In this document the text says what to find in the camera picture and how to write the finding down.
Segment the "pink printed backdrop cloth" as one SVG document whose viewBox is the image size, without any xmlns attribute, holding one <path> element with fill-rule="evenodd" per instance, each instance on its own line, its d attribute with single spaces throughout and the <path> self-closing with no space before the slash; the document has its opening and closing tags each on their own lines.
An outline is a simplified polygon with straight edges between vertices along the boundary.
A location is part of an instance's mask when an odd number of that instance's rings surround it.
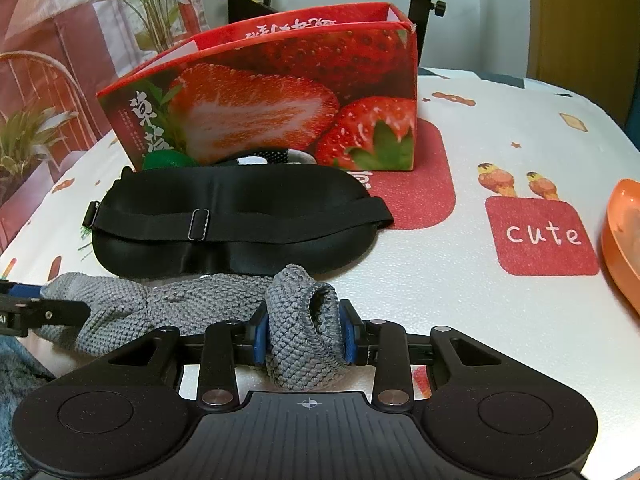
<svg viewBox="0 0 640 480">
<path fill-rule="evenodd" d="M 1 245 L 111 129 L 96 92 L 206 26 L 202 0 L 1 0 Z"/>
</svg>

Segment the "white patterned table mat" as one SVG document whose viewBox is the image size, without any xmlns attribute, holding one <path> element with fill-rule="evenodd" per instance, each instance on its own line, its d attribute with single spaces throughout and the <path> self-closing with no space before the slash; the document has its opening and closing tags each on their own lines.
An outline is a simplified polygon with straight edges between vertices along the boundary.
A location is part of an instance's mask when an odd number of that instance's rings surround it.
<svg viewBox="0 0 640 480">
<path fill-rule="evenodd" d="M 114 136 L 70 170 L 1 259 L 1 281 L 121 278 L 84 221 L 124 169 Z M 407 334 L 414 404 L 371 404 L 375 367 L 294 391 L 235 367 L 204 410 L 204 334 L 163 326 L 104 356 L 1 335 L 6 479 L 634 479 L 639 311 L 601 248 L 639 153 L 603 110 L 546 84 L 419 79 L 416 168 L 349 171 L 393 215 L 327 274 L 363 321 Z M 205 275 L 124 280 L 157 286 Z"/>
</svg>

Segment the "orange plastic bowl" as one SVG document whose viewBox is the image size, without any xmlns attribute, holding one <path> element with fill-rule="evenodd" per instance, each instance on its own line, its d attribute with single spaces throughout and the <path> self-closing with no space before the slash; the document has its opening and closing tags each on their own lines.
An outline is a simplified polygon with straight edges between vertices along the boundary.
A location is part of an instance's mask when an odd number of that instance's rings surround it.
<svg viewBox="0 0 640 480">
<path fill-rule="evenodd" d="M 601 234 L 603 261 L 617 288 L 639 311 L 639 182 L 616 184 L 606 206 Z"/>
</svg>

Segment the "grey knitted cloth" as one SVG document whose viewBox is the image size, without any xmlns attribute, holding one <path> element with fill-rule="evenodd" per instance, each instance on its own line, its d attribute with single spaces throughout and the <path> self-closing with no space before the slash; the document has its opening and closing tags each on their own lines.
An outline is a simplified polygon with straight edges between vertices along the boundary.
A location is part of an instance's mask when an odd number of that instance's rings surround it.
<svg viewBox="0 0 640 480">
<path fill-rule="evenodd" d="M 201 335 L 214 323 L 246 322 L 265 306 L 266 365 L 274 384 L 294 391 L 326 388 L 347 370 L 336 292 L 295 264 L 275 276 L 215 274 L 157 286 L 66 273 L 44 286 L 41 296 L 89 307 L 79 328 L 43 326 L 37 332 L 88 356 L 104 356 L 163 326 Z"/>
</svg>

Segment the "wooden door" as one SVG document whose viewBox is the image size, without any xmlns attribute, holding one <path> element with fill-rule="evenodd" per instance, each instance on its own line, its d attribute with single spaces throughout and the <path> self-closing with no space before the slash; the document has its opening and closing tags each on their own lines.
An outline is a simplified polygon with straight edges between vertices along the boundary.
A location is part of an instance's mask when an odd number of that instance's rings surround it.
<svg viewBox="0 0 640 480">
<path fill-rule="evenodd" d="M 619 125 L 639 69 L 639 0 L 530 0 L 527 75 L 572 90 Z"/>
</svg>

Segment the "black sleep eye mask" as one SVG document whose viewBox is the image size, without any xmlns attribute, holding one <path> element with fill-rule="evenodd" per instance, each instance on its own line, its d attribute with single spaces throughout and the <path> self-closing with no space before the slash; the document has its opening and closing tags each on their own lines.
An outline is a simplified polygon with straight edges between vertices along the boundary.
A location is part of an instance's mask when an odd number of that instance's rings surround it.
<svg viewBox="0 0 640 480">
<path fill-rule="evenodd" d="M 82 224 L 108 272 L 159 280 L 273 276 L 289 264 L 327 274 L 358 260 L 393 221 L 350 174 L 280 164 L 124 169 Z"/>
</svg>

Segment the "red strawberry cardboard box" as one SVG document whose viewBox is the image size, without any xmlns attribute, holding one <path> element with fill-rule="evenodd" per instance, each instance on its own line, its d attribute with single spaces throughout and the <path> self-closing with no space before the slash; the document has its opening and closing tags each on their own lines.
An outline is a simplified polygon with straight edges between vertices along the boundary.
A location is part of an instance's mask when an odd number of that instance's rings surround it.
<svg viewBox="0 0 640 480">
<path fill-rule="evenodd" d="M 102 89 L 130 160 L 176 150 L 200 166 L 294 148 L 349 171 L 409 171 L 416 32 L 396 6 L 316 6 L 202 32 Z"/>
</svg>

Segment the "black white sock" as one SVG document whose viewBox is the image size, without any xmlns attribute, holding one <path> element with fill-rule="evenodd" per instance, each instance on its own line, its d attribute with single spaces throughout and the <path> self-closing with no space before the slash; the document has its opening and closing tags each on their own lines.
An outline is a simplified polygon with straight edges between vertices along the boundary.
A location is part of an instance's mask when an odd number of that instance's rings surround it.
<svg viewBox="0 0 640 480">
<path fill-rule="evenodd" d="M 240 165 L 315 165 L 314 156 L 294 148 L 258 148 L 231 155 L 215 162 L 215 166 Z"/>
</svg>

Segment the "green tasselled zongzi sachet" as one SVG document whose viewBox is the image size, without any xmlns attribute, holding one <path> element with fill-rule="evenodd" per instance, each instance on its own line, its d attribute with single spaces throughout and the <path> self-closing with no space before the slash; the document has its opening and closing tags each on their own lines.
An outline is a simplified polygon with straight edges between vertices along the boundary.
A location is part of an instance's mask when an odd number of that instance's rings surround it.
<svg viewBox="0 0 640 480">
<path fill-rule="evenodd" d="M 176 150 L 160 150 L 149 152 L 142 162 L 143 170 L 163 168 L 197 167 L 198 162 L 187 154 Z"/>
</svg>

